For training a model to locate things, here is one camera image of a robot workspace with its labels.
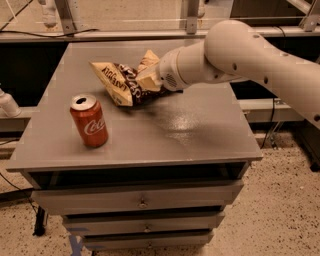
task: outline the metal frame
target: metal frame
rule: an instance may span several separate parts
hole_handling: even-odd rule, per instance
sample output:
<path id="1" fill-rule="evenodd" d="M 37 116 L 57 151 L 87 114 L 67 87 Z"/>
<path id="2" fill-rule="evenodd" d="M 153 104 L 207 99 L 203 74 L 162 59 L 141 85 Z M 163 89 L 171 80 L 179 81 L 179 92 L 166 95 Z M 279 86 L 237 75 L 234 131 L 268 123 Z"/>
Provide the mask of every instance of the metal frame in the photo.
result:
<path id="1" fill-rule="evenodd" d="M 320 22 L 320 1 L 313 0 L 312 4 L 304 0 L 287 0 L 301 12 L 306 14 L 306 17 L 300 22 L 300 27 L 306 32 L 312 32 Z"/>
<path id="2" fill-rule="evenodd" d="M 306 32 L 315 30 L 320 17 L 320 1 L 313 0 L 307 16 L 301 21 L 300 27 Z"/>

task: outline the drawer handle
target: drawer handle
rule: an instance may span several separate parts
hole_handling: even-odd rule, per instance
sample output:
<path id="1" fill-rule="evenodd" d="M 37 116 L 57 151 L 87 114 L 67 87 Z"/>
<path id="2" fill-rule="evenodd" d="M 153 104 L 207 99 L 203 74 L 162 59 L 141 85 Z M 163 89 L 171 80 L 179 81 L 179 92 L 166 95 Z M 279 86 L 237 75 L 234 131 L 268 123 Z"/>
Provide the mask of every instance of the drawer handle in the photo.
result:
<path id="1" fill-rule="evenodd" d="M 151 229 L 148 226 L 146 226 L 143 232 L 144 233 L 150 233 Z"/>
<path id="2" fill-rule="evenodd" d="M 138 207 L 140 209 L 146 209 L 148 207 L 148 204 L 144 201 L 144 199 L 142 198 L 140 203 L 138 204 Z"/>

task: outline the table top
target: table top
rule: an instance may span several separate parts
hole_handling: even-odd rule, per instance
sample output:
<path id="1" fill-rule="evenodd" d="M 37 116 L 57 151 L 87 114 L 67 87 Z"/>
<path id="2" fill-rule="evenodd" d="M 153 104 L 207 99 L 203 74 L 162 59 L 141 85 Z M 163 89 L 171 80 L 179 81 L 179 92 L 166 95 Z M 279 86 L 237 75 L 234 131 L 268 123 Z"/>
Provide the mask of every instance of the table top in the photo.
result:
<path id="1" fill-rule="evenodd" d="M 260 160 L 262 153 L 228 83 L 195 84 L 139 107 L 116 107 L 89 62 L 137 68 L 151 49 L 159 57 L 196 40 L 69 44 L 8 166 L 52 171 Z M 91 93 L 109 132 L 88 148 L 69 112 L 72 96 Z"/>

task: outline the drawer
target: drawer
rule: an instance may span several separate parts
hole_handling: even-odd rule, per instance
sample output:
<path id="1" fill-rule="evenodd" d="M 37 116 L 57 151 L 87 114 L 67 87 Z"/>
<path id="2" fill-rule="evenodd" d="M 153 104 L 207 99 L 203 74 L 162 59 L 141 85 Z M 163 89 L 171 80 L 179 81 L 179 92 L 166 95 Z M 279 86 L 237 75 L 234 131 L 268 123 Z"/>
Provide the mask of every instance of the drawer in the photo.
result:
<path id="1" fill-rule="evenodd" d="M 101 236 L 83 239 L 88 250 L 155 248 L 163 246 L 204 245 L 213 237 L 212 231 L 161 233 L 133 236 Z"/>
<path id="2" fill-rule="evenodd" d="M 63 225 L 73 235 L 154 233 L 174 230 L 213 229 L 224 213 L 202 209 L 155 210 L 64 218 Z"/>
<path id="3" fill-rule="evenodd" d="M 40 190 L 32 198 L 51 215 L 203 207 L 231 204 L 243 182 L 162 184 L 68 190 Z"/>

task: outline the bottle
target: bottle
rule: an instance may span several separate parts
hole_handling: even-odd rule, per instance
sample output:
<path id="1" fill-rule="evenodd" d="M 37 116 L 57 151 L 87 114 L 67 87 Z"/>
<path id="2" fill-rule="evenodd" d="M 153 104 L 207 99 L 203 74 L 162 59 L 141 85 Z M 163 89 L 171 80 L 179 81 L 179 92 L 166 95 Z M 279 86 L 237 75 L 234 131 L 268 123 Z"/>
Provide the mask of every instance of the bottle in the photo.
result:
<path id="1" fill-rule="evenodd" d="M 9 93 L 5 93 L 0 88 L 0 107 L 8 117 L 15 117 L 21 113 L 16 101 Z"/>

